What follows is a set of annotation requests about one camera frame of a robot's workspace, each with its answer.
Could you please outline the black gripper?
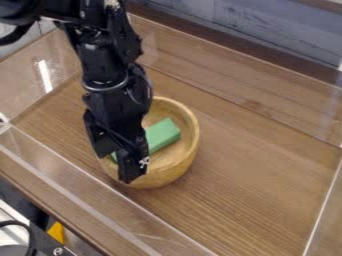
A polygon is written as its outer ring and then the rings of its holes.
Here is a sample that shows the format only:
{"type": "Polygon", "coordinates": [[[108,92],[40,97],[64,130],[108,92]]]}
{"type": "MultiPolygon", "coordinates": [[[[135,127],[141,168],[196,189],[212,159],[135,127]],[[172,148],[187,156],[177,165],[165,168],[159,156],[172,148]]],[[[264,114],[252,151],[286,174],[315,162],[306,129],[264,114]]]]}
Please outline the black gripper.
{"type": "Polygon", "coordinates": [[[152,102],[152,86],[144,68],[131,64],[121,85],[83,95],[87,110],[84,126],[99,158],[116,150],[119,180],[129,184],[147,173],[148,142],[137,137],[131,144],[124,135],[133,135],[141,126],[152,102]]]}

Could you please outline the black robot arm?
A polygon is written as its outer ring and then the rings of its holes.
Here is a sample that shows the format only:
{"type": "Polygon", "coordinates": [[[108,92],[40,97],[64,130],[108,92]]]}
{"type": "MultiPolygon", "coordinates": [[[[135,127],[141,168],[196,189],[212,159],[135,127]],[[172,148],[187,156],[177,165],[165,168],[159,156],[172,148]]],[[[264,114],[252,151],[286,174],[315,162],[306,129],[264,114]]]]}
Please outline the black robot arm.
{"type": "Polygon", "coordinates": [[[116,156],[117,176],[131,183],[147,173],[149,150],[141,125],[152,86],[136,62],[143,54],[124,0],[0,0],[0,23],[14,27],[0,46],[50,20],[65,33],[81,64],[84,126],[96,155],[116,156]]]}

